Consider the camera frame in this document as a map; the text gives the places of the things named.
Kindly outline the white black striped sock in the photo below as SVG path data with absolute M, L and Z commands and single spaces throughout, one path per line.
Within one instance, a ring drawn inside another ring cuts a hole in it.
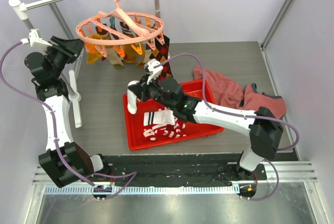
M 145 112 L 143 126 L 169 124 L 175 125 L 175 118 L 171 110 Z
M 131 114 L 136 114 L 137 112 L 137 96 L 132 91 L 130 91 L 129 87 L 138 83 L 138 80 L 133 80 L 129 82 L 127 86 L 127 110 Z

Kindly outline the red white striped sock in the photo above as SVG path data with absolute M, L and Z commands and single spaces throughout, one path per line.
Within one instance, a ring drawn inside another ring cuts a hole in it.
M 169 133 L 166 136 L 163 137 L 167 137 L 169 139 L 176 139 L 176 138 L 180 138 L 180 137 L 185 137 L 186 134 L 183 133 L 183 129 L 185 128 L 185 123 L 182 123 L 177 117 L 175 117 L 175 125 L 168 125 L 168 129 L 169 129 Z
M 157 136 L 166 136 L 169 133 L 167 124 L 154 125 L 152 130 Z

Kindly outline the red santa sock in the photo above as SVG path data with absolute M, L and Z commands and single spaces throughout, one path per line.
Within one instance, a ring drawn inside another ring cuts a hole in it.
M 157 139 L 157 131 L 152 129 L 144 129 L 143 136 L 144 140 L 155 141 Z

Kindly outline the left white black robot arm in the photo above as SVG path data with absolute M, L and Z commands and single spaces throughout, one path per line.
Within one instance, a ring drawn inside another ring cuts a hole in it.
M 80 61 L 84 42 L 80 39 L 65 40 L 51 37 L 43 40 L 36 30 L 23 41 L 40 52 L 32 52 L 24 60 L 33 75 L 36 99 L 42 103 L 47 123 L 45 153 L 39 155 L 39 164 L 58 187 L 94 176 L 104 182 L 110 178 L 111 168 L 101 154 L 90 156 L 75 143 L 69 120 L 73 110 L 75 127 L 82 127 L 80 110 L 81 95 L 77 88 L 76 72 L 69 77 L 63 74 L 67 64 Z

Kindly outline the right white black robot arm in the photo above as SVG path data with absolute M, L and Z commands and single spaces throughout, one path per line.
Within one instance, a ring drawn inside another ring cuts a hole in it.
M 127 94 L 130 96 L 128 111 L 132 114 L 137 112 L 137 102 L 153 100 L 166 107 L 168 117 L 173 119 L 223 127 L 248 137 L 250 145 L 235 167 L 240 179 L 249 179 L 262 161 L 276 157 L 283 127 L 267 108 L 239 112 L 185 94 L 174 78 L 157 81 L 149 74 L 140 81 L 130 82 Z

